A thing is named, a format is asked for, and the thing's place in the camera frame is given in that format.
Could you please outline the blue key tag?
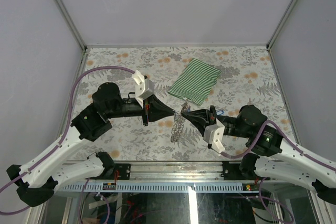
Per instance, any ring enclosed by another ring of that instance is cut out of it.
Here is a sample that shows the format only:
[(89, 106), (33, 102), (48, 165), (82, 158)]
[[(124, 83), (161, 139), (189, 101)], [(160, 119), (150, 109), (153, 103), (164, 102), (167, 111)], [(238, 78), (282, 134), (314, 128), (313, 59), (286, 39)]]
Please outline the blue key tag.
[(225, 114), (225, 110), (224, 109), (219, 109), (216, 111), (217, 115), (224, 115)]

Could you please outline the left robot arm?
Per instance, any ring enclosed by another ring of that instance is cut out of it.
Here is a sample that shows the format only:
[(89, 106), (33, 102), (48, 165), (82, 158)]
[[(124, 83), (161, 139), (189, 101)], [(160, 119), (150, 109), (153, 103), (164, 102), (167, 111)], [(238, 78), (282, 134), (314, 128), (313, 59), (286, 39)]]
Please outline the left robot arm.
[(110, 119), (141, 117), (143, 125), (173, 116), (174, 110), (150, 95), (139, 104), (136, 98), (122, 98), (117, 84), (106, 82), (92, 95), (92, 103), (70, 123), (68, 131), (39, 156), (25, 165), (11, 165), (7, 174), (17, 185), (21, 201), (36, 207), (54, 193), (76, 181), (113, 179), (115, 162), (107, 152), (96, 152), (85, 161), (65, 166), (81, 148), (93, 143), (112, 128)]

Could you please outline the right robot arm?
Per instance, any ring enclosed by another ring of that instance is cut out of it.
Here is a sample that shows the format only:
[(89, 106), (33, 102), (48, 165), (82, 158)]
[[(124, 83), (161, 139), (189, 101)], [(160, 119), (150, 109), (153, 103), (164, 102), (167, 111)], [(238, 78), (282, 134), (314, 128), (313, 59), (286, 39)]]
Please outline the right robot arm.
[[(239, 172), (243, 178), (283, 180), (335, 204), (335, 162), (292, 142), (254, 105), (243, 106), (235, 118), (218, 115), (214, 106), (183, 112), (182, 116), (199, 130), (208, 148), (223, 157), (241, 160)], [(247, 139), (247, 149), (237, 155), (226, 153), (223, 136)]]

